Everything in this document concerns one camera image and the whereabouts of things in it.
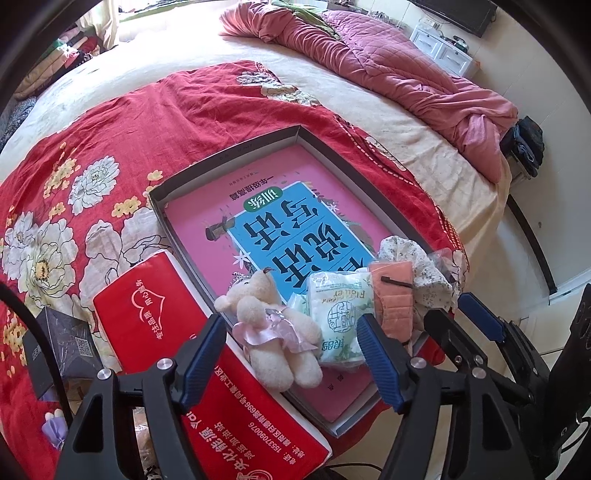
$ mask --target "pink ribbon bow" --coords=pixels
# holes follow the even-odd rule
[[[281,312],[275,309],[265,309],[266,327],[256,329],[252,325],[238,322],[232,328],[232,336],[244,347],[253,347],[280,338],[281,346],[291,353],[316,350],[318,347],[306,342]]]

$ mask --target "metal screw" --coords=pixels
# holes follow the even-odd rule
[[[158,360],[156,366],[158,367],[158,370],[168,370],[173,366],[173,361],[170,358],[161,358]]]
[[[106,380],[113,374],[113,371],[110,368],[104,368],[103,370],[99,370],[96,374],[96,378],[99,380]]]
[[[482,379],[482,378],[485,378],[486,377],[486,372],[485,372],[485,370],[483,368],[474,367],[472,369],[472,376],[474,378],[480,378],[480,379]]]
[[[419,356],[414,356],[410,359],[410,364],[414,367],[414,368],[425,368],[427,366],[427,361],[424,358],[421,358]]]

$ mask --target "tv screen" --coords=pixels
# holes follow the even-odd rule
[[[481,37],[492,18],[496,5],[488,0],[410,0],[416,6],[449,20],[454,25]]]

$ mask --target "qr code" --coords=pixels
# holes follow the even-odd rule
[[[85,340],[83,338],[78,338],[78,337],[74,337],[76,339],[76,345],[78,346],[78,352],[80,352],[80,354],[82,356],[94,356],[92,355],[92,350],[90,349],[90,345],[88,343],[88,340]]]

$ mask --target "curtain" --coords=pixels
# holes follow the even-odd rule
[[[83,30],[94,27],[107,50],[119,43],[118,4],[118,0],[103,0],[76,22]]]

